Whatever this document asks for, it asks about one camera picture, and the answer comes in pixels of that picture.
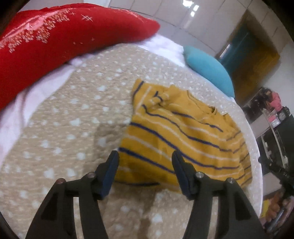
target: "blue cushion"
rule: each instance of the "blue cushion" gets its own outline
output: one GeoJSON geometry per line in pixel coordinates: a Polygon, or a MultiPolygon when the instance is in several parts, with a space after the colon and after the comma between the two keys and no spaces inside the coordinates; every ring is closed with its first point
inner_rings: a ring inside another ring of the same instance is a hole
{"type": "Polygon", "coordinates": [[[227,96],[235,97],[232,80],[218,60],[190,46],[184,47],[184,57],[194,71],[209,80],[227,96]]]}

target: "white bed sheet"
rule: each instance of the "white bed sheet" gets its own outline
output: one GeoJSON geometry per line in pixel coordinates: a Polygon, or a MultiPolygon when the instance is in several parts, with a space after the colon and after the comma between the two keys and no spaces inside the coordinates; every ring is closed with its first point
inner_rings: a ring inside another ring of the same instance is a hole
{"type": "MultiPolygon", "coordinates": [[[[156,34],[145,41],[134,44],[157,55],[163,56],[181,67],[188,68],[183,56],[183,47],[166,37],[156,34]]],[[[42,77],[33,86],[20,92],[16,99],[0,112],[0,168],[6,155],[18,140],[23,128],[28,125],[29,119],[38,106],[68,80],[77,66],[93,56],[94,53],[84,54],[53,70],[42,77]]],[[[192,74],[197,74],[191,69],[189,70],[192,74]]],[[[233,98],[228,96],[225,97],[235,102],[233,98]]]]}

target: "floral embroidery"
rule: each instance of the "floral embroidery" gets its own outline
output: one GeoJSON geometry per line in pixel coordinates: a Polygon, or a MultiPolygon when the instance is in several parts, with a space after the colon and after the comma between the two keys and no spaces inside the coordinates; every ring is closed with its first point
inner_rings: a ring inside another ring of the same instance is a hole
{"type": "Polygon", "coordinates": [[[7,45],[9,52],[12,53],[23,41],[32,41],[34,37],[37,41],[47,43],[50,36],[49,30],[55,28],[56,22],[69,21],[66,14],[69,13],[71,9],[72,8],[57,10],[28,19],[3,37],[0,41],[0,49],[7,45]]]}

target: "screw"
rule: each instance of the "screw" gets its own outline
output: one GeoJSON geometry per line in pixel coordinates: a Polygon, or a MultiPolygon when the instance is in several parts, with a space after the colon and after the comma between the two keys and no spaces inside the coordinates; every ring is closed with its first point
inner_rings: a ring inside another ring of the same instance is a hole
{"type": "Polygon", "coordinates": [[[202,172],[197,172],[197,173],[196,173],[196,177],[197,177],[197,178],[203,178],[203,177],[204,177],[204,173],[202,173],[202,172]]]}
{"type": "Polygon", "coordinates": [[[94,177],[96,177],[96,174],[95,174],[95,172],[89,172],[89,173],[87,173],[87,177],[94,178],[94,177]]]}
{"type": "Polygon", "coordinates": [[[235,179],[233,179],[232,177],[229,177],[227,180],[230,184],[233,184],[235,182],[235,179]]]}
{"type": "Polygon", "coordinates": [[[57,184],[62,184],[62,183],[64,183],[64,182],[66,182],[64,178],[59,178],[59,179],[56,180],[55,183],[57,183],[57,184]]]}

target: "pink cloth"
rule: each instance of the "pink cloth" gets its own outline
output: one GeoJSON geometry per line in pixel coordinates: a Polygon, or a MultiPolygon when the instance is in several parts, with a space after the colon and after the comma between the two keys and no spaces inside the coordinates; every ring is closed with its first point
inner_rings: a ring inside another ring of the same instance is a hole
{"type": "Polygon", "coordinates": [[[273,101],[270,103],[270,106],[275,108],[277,112],[279,112],[282,109],[281,99],[279,97],[279,94],[277,92],[272,93],[273,101]]]}

